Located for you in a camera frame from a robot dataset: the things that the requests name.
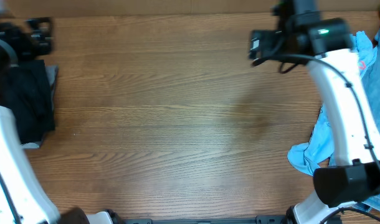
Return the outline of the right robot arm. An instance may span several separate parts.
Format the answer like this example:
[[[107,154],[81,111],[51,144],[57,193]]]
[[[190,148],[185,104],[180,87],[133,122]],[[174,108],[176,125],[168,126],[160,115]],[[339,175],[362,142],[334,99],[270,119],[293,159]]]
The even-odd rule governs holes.
[[[380,133],[373,120],[349,27],[322,19],[315,1],[282,0],[275,30],[253,30],[253,66],[268,60],[304,65],[316,83],[333,131],[335,164],[313,174],[314,190],[284,215],[258,223],[340,223],[340,213],[380,194]]]

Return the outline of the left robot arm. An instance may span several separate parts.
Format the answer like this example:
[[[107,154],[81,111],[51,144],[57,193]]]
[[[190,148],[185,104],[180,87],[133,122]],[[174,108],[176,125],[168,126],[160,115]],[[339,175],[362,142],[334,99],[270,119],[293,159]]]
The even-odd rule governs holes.
[[[49,17],[27,20],[30,34],[0,23],[0,75],[21,59],[47,55],[52,50],[53,23]],[[0,223],[108,223],[108,212],[87,215],[80,208],[60,213],[41,187],[21,147],[9,108],[0,106]]]

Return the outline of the black t-shirt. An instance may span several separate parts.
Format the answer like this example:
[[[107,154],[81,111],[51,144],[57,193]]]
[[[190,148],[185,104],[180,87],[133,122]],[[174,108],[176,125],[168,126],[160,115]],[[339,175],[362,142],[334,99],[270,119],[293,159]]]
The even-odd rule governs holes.
[[[22,62],[4,78],[4,106],[12,110],[21,144],[40,141],[55,129],[45,67],[43,60]]]

